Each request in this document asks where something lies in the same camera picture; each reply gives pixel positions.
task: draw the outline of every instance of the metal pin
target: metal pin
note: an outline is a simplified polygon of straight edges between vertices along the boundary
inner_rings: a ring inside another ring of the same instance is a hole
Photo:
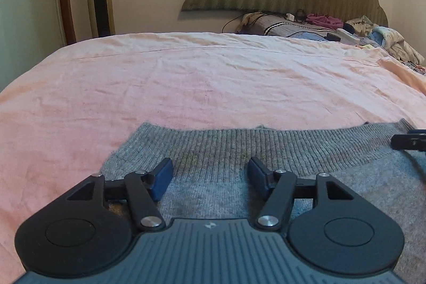
[[[279,220],[273,215],[263,215],[257,219],[257,222],[263,227],[273,227],[278,224]]]
[[[145,227],[158,227],[162,223],[162,220],[154,215],[141,219],[141,225]]]

